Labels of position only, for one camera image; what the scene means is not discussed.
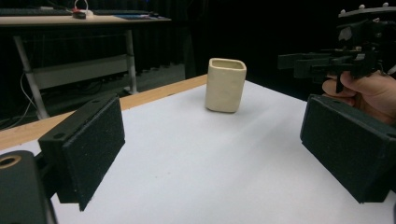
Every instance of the beige cup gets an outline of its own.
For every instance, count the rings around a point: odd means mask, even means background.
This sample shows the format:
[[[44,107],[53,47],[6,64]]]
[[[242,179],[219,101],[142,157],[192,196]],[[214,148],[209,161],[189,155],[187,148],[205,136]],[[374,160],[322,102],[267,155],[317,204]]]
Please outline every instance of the beige cup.
[[[241,61],[212,58],[206,82],[206,108],[233,113],[238,110],[244,89],[247,68]]]

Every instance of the white tabletop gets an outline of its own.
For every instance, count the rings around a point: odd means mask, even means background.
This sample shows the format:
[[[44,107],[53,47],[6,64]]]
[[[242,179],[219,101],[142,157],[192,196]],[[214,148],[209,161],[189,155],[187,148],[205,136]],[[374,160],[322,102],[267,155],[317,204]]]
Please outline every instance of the white tabletop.
[[[394,223],[393,192],[358,203],[302,145],[306,102],[246,82],[234,114],[205,86],[125,110],[126,144],[84,212],[52,197],[60,224]],[[39,151],[37,141],[1,151]]]

